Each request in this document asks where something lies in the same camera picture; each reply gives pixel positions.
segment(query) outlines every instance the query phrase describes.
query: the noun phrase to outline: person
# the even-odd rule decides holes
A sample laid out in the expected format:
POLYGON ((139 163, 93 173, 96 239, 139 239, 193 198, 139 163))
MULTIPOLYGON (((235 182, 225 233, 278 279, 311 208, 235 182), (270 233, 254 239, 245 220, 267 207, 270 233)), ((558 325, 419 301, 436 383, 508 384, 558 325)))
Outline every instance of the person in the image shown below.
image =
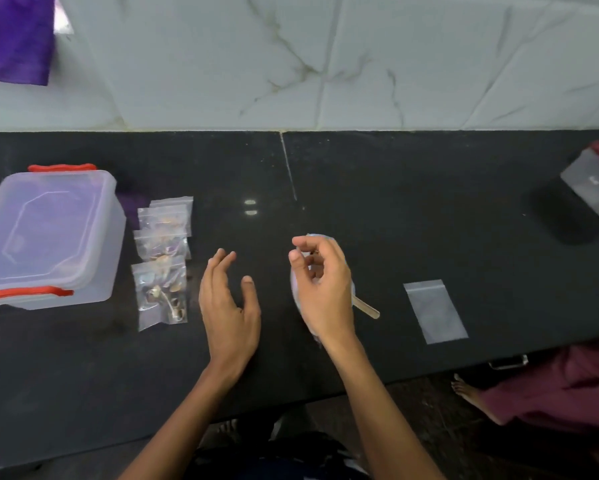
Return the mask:
POLYGON ((551 360, 480 390, 455 374, 456 394, 498 425, 513 418, 557 431, 599 431, 599 341, 560 349, 551 360))
MULTIPOLYGON (((351 271, 340 246, 323 236, 294 237, 293 244, 310 253, 306 257, 297 249, 289 253, 303 318, 319 336, 342 378, 373 477, 443 479, 377 377, 355 334, 351 271), (312 278, 318 270, 321 279, 314 283, 312 278)), ((243 308, 236 306, 229 291, 227 270, 235 259, 234 252, 226 254, 219 249, 209 259, 200 283, 200 309, 211 356, 208 366, 119 480, 178 479, 185 474, 194 478, 368 478, 346 458, 337 460, 338 455, 345 457, 341 445, 324 456, 311 451, 323 445, 313 440, 303 445, 286 443, 274 454, 246 457, 227 451, 225 458, 211 463, 216 466, 211 469, 213 473, 204 465, 206 476, 193 468, 196 448, 220 401, 240 379, 259 343, 261 311, 255 283, 249 276, 242 278, 243 308), (289 445, 302 450, 301 458, 289 452, 289 445)), ((273 448, 277 442, 266 443, 273 448)))

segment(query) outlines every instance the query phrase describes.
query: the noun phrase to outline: black countertop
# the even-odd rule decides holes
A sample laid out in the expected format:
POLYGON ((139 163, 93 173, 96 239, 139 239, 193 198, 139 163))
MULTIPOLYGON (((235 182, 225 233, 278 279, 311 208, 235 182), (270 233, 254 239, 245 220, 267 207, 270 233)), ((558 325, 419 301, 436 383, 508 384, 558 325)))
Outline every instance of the black countertop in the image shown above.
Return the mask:
POLYGON ((124 193, 195 196, 187 324, 137 332, 130 229, 110 300, 0 306, 0 467, 160 427, 208 361, 197 291, 220 246, 238 253, 237 300, 240 277, 254 277, 263 327, 218 417, 343 392, 291 296, 291 237, 307 232, 340 242, 359 297, 381 311, 377 321, 356 311, 356 327, 387 383, 599 337, 599 233, 555 234, 534 203, 595 139, 599 131, 285 133, 284 145, 274 132, 0 134, 0 181, 31 163, 92 162, 124 193), (435 279, 468 339, 425 343, 402 284, 435 279))

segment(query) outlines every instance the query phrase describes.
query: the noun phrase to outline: dark tile floor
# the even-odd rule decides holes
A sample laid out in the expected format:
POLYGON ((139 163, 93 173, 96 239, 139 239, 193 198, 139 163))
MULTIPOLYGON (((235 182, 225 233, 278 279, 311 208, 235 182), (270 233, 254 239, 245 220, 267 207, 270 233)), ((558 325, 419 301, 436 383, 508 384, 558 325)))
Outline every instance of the dark tile floor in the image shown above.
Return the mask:
MULTIPOLYGON (((491 458, 471 440, 486 419, 450 389, 451 374, 435 374, 388 389, 439 468, 449 479, 555 480, 560 477, 491 458)), ((314 426, 339 439, 366 466, 346 397, 308 404, 314 426)), ((113 480, 142 449, 145 440, 58 458, 37 470, 13 472, 13 480, 113 480)))

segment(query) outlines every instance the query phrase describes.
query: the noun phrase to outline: maroon pants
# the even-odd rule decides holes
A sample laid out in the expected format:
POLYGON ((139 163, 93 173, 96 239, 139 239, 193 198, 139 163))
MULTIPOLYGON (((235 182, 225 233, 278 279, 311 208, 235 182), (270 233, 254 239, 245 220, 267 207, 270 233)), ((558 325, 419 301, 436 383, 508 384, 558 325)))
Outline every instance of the maroon pants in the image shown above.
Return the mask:
POLYGON ((550 362, 484 391, 481 398, 504 423, 517 417, 561 431, 599 428, 599 342, 567 347, 550 362))

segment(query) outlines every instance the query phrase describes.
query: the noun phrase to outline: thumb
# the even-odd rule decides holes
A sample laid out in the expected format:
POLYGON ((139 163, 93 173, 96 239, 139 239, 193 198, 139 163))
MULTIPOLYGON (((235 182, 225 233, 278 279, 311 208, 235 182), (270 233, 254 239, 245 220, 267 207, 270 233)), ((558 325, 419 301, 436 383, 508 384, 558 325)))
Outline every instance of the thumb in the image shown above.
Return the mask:
POLYGON ((256 284, 250 276, 242 278, 242 297, 244 298, 244 316, 258 317, 261 311, 257 300, 256 284))
POLYGON ((291 261, 291 267, 293 268, 293 273, 295 273, 295 279, 298 282, 298 290, 306 289, 311 286, 312 280, 310 279, 308 266, 306 266, 302 253, 296 249, 292 250, 289 253, 289 261, 291 261))

